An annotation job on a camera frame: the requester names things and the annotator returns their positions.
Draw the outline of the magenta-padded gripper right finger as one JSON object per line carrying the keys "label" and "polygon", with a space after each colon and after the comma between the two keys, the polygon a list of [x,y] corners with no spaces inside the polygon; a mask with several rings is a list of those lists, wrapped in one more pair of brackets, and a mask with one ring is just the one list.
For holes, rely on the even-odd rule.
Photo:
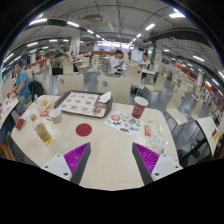
{"label": "magenta-padded gripper right finger", "polygon": [[167,154],[158,155],[137,143],[132,145],[132,153],[145,185],[182,169],[180,164]]}

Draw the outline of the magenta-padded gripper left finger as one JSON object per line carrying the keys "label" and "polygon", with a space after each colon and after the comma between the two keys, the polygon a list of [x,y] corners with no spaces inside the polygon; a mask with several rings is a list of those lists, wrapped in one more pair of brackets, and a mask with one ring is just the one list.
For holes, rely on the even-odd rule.
{"label": "magenta-padded gripper left finger", "polygon": [[56,154],[42,169],[79,185],[90,153],[91,145],[85,143],[65,155]]}

